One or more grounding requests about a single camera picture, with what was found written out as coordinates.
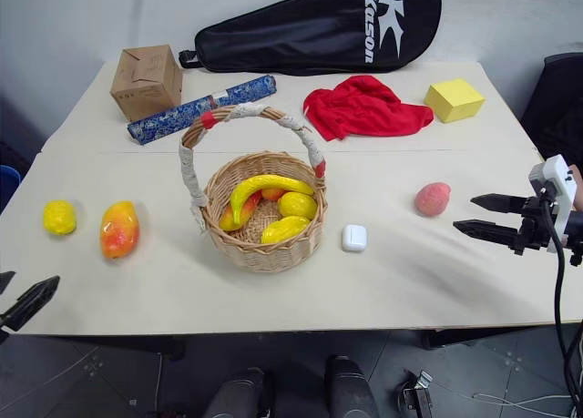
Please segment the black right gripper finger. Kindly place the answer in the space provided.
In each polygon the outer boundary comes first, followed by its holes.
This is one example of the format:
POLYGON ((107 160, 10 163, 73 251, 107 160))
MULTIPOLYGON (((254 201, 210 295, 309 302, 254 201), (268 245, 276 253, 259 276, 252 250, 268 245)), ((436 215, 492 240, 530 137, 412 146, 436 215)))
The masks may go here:
POLYGON ((517 229, 500 226, 495 222, 466 219, 454 221, 453 226, 473 239, 504 245, 508 248, 524 247, 524 244, 519 241, 517 229))
POLYGON ((527 198, 490 193, 473 197, 470 202, 483 209, 498 213, 520 213, 527 198))

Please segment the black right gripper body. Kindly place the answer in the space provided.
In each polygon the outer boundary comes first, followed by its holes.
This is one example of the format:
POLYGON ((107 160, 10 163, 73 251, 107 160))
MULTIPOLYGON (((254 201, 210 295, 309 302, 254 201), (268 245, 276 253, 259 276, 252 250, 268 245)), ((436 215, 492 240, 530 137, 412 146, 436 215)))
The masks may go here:
POLYGON ((540 250, 547 248, 551 243, 551 232, 548 228, 547 218, 555 223, 553 215, 554 204, 546 199, 529 197, 520 210, 522 223, 517 231, 512 250, 517 255, 522 255, 526 249, 540 250))

